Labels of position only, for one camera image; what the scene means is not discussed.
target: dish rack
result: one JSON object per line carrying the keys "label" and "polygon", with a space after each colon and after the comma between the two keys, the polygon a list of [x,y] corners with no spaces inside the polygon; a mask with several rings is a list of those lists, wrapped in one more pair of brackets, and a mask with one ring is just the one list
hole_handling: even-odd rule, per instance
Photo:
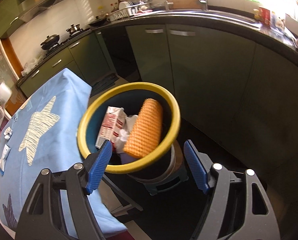
{"label": "dish rack", "polygon": [[140,4],[136,4],[136,5],[132,5],[132,6],[127,6],[121,10],[115,11],[111,14],[108,15],[107,20],[109,22],[113,22],[122,18],[126,18],[126,17],[130,17],[132,15],[134,15],[135,13],[137,13],[137,11],[139,10],[139,8],[143,5],[147,6],[150,3],[140,3]]}

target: gas stove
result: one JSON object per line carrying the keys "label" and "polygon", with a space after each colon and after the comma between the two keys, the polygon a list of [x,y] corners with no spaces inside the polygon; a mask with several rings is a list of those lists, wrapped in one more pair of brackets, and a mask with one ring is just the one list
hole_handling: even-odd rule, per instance
{"label": "gas stove", "polygon": [[87,28],[87,29],[80,29],[79,31],[76,31],[75,33],[73,34],[70,34],[69,35],[69,38],[67,38],[65,41],[61,42],[60,44],[57,43],[55,44],[54,46],[52,46],[50,49],[47,50],[44,58],[46,58],[47,56],[49,56],[51,53],[53,53],[55,50],[57,50],[58,48],[64,46],[66,43],[68,43],[69,41],[71,41],[72,39],[76,38],[77,36],[87,32],[88,30],[90,30],[90,28]]}

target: yellow trash bin rim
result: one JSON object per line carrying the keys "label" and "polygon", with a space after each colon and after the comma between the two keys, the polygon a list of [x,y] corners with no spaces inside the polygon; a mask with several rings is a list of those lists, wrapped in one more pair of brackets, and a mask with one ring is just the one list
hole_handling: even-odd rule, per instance
{"label": "yellow trash bin rim", "polygon": [[176,99],[168,90],[166,90],[165,88],[159,85],[147,83],[147,82],[134,82],[134,83],[124,84],[107,91],[99,98],[97,98],[88,107],[87,111],[82,116],[82,119],[78,127],[78,132],[77,132],[77,142],[78,142],[79,151],[84,158],[87,158],[87,156],[91,154],[86,142],[86,131],[87,131],[89,122],[92,118],[92,115],[105,101],[107,101],[108,99],[110,99],[111,97],[117,94],[129,91],[129,90],[149,90],[161,95],[167,101],[170,107],[171,114],[172,114],[171,124],[166,136],[153,152],[132,163],[127,163],[122,165],[107,165],[106,172],[109,172],[109,173],[119,173],[119,174],[131,173],[134,171],[141,170],[142,168],[147,167],[152,163],[156,162],[170,149],[172,143],[176,140],[180,129],[180,109]]}

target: barcode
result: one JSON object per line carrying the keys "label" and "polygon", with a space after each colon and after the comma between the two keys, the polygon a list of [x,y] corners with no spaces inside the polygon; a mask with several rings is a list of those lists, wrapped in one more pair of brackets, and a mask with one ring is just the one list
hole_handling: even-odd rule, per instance
{"label": "barcode", "polygon": [[104,141],[106,140],[107,138],[104,138],[104,137],[98,137],[96,143],[95,143],[95,146],[97,148],[101,148],[102,144],[104,143]]}

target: silver bolt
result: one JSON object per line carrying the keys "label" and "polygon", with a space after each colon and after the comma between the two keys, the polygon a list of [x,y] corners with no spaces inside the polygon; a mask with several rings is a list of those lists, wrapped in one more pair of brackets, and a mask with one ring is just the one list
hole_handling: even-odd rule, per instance
{"label": "silver bolt", "polygon": [[75,170],[80,170],[80,169],[82,169],[83,165],[82,165],[82,163],[76,163],[73,165],[73,167]]}
{"label": "silver bolt", "polygon": [[255,174],[254,170],[252,169],[247,169],[246,170],[246,173],[249,175],[249,176],[253,176]]}
{"label": "silver bolt", "polygon": [[222,165],[220,163],[214,163],[212,165],[212,167],[215,169],[215,170],[221,170],[222,169]]}
{"label": "silver bolt", "polygon": [[48,170],[48,169],[43,169],[43,170],[41,171],[41,174],[42,174],[42,175],[47,175],[47,174],[49,174],[49,170]]}

